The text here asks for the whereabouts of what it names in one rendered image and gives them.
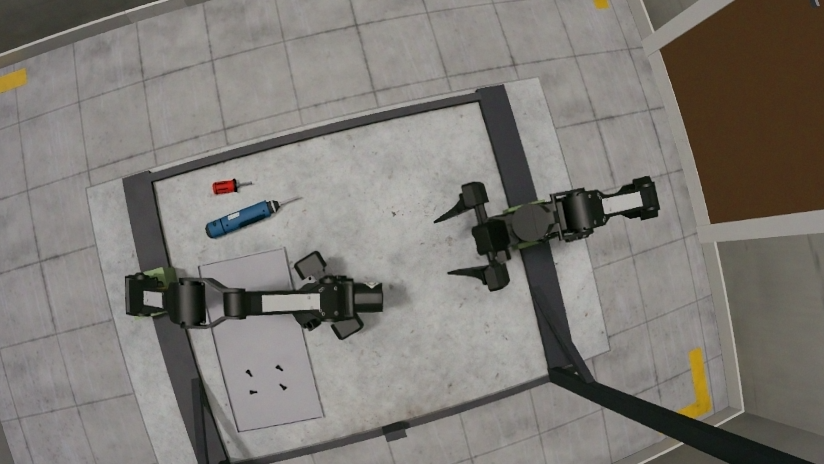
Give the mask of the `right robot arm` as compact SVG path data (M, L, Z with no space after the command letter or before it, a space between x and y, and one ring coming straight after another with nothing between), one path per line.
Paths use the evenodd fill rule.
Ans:
M660 205L655 182L651 181L650 176L633 180L632 184L622 186L617 193L605 195L598 189L585 191L585 188L557 192L549 194L551 201L520 206L512 219L510 216L495 216L482 220L481 226L474 226L471 230L477 253L480 256L487 254L491 265L512 259L509 247L516 243L507 231L509 224L524 241L546 243L558 236L559 241L566 239L567 243L588 238L594 233L593 228L605 226L613 216L640 217L640 220L658 217ZM556 195L565 197L560 199ZM486 222L488 224L484 224ZM565 233L574 234L564 236Z

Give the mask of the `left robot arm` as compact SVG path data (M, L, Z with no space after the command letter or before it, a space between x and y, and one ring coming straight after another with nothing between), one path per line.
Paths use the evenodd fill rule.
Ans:
M224 292L224 316L210 325L205 324L205 283L199 281ZM157 277L150 278L144 273L125 276L126 315L148 317L165 311L180 328L209 329L226 320L243 320L246 316L293 314L298 324L312 331L321 322L353 320L355 313L383 312L382 282L354 283L354 278L347 275L325 275L319 283L306 283L293 291L251 292L228 288L214 278L179 278L179 282L169 283L168 290L156 289L163 289L163 282Z

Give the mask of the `red screwdriver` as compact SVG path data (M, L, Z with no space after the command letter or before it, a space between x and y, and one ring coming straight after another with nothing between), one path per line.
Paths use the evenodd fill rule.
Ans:
M217 194L228 193L228 192L232 192L232 191L237 192L237 187L240 187L242 185L248 185L248 184L250 184L250 182L245 182L245 183L239 183L238 182L237 183L235 178L233 178L233 180L228 180L228 181L214 182L213 183L213 193L215 195L217 195Z

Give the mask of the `blue electric screwdriver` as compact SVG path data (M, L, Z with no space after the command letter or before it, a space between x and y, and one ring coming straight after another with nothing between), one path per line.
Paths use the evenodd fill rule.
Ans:
M246 207L207 223L205 227L206 234L211 239L215 239L225 235L226 233L230 233L242 227L266 219L271 217L272 213L277 212L281 204L297 198L299 198L299 195L282 202L274 200L266 202L266 200L264 200L252 206Z

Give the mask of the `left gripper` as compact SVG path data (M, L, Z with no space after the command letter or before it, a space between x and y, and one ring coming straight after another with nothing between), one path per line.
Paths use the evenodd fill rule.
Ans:
M316 279L314 283L319 283L319 279L321 278L317 271L325 266L327 266L327 264L319 251L313 251L294 264L294 268L302 281L313 274ZM319 271L319 273L322 277L325 275L323 270ZM361 330L363 326L364 324L357 313L355 313L355 319L353 320L339 321L330 325L339 340L348 338Z

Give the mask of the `grey metal bracket with holes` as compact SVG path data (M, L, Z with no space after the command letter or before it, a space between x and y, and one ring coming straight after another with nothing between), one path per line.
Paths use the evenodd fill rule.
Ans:
M327 266L326 266L326 267L324 267L324 268L322 268L322 269L325 269L325 272L324 272L324 273L325 273L325 275L326 275L326 274L328 274L328 273L332 273L333 275L335 275L335 274L334 274L334 272L332 271L331 267L329 266L328 262L327 262L327 261L325 261L325 262L326 262ZM321 270L322 270L322 269L321 269ZM311 279L311 280L309 280L309 277L311 277L312 279ZM313 274L312 274L311 276L309 276L309 277L303 280L303 283L304 283L304 284L306 284L306 283L314 283L314 282L316 281L316 279L314 278Z

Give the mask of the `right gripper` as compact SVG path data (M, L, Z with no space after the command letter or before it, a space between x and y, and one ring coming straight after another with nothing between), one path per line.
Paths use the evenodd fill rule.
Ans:
M484 183L480 181L473 181L466 184L462 184L461 190L462 193L459 194L459 201L457 202L457 204L454 207L452 207L448 212L446 212L438 219L433 221L434 224L448 220L452 217L455 217L472 209L474 209L475 211L478 225L483 224L482 220L488 218L484 204L488 203L489 199ZM515 210L496 216L510 216L512 219L514 212ZM516 243L515 245L528 242L520 239L514 233L512 229L512 224L508 225L507 231L510 233L510 236L513 237L513 241L514 243ZM477 278L482 281L483 285L488 285L488 289L490 292L505 288L510 282L510 277L506 263L491 265L489 260L488 262L489 265L456 269L447 272L447 274Z

